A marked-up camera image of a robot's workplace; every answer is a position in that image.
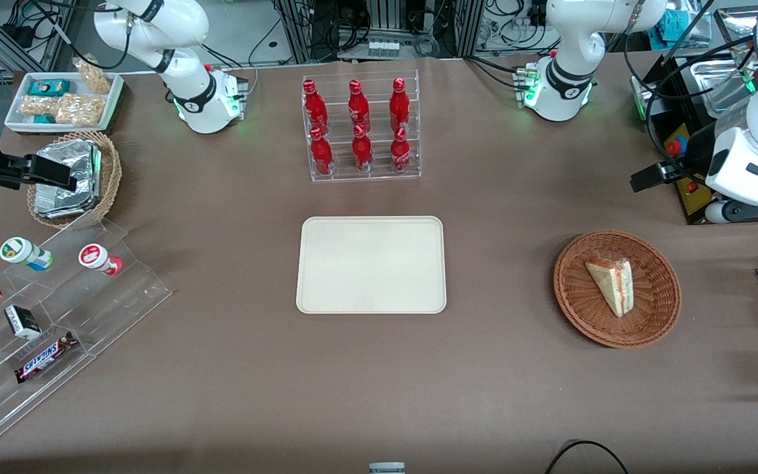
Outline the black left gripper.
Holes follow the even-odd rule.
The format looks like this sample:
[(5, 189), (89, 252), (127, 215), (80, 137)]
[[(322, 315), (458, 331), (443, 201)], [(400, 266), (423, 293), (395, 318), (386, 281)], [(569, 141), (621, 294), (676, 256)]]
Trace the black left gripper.
[(658, 185), (667, 185), (677, 180), (691, 180), (698, 185), (706, 185), (708, 169), (712, 164), (715, 143), (715, 126), (701, 127), (689, 136), (678, 134), (685, 138), (682, 153), (678, 156), (678, 164), (683, 171), (678, 171), (671, 162), (659, 161), (634, 173), (630, 177), (630, 187), (634, 193), (647, 191)]

